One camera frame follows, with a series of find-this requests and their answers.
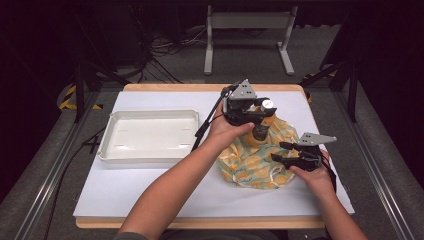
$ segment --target fabric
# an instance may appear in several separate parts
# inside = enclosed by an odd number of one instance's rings
[[[296,129],[286,121],[275,118],[267,138],[257,141],[252,133],[237,137],[216,159],[224,180],[240,187],[275,189],[283,187],[294,176],[283,164],[274,162],[271,153],[297,157],[296,150],[286,150],[280,142],[297,142]]]

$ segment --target white paper surface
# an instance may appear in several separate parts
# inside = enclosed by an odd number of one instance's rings
[[[277,107],[277,117],[294,125],[299,136],[304,132],[319,133],[309,105],[301,92],[256,93],[258,97],[269,97]],[[218,92],[121,92],[113,112],[192,109],[199,113],[201,125],[218,98]],[[96,156],[74,216],[126,217],[147,186],[171,166],[170,163],[108,164]],[[346,210],[354,213],[339,179],[337,195]],[[280,189],[241,188],[225,182],[215,164],[181,209],[178,217],[318,215],[320,212],[314,196],[298,177],[294,177]]]

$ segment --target hand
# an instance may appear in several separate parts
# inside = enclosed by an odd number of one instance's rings
[[[321,150],[321,152],[324,156],[323,161],[329,165],[328,161],[330,157],[328,153],[324,150]],[[291,166],[290,171],[303,179],[309,189],[315,194],[315,196],[318,197],[319,200],[323,200],[325,197],[335,196],[330,175],[324,166],[321,166],[312,172],[305,171],[296,166]]]
[[[253,123],[246,123],[241,126],[233,126],[227,122],[223,113],[222,113],[222,101],[219,103],[215,115],[212,118],[209,134],[205,140],[213,141],[214,145],[219,147],[219,149],[224,150],[237,136],[251,131],[255,126]]]

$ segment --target sleeve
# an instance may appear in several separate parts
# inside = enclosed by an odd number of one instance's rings
[[[113,240],[149,240],[139,233],[122,232],[118,233]]]

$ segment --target wooden table edge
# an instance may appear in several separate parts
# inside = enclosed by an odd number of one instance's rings
[[[79,228],[120,228],[125,218],[80,217]],[[324,228],[317,217],[235,217],[176,218],[168,229],[318,229]]]
[[[160,91],[160,92],[220,92],[229,84],[127,84],[124,87],[125,92],[130,91]],[[305,96],[302,86],[298,84],[252,84],[255,91],[300,91]]]

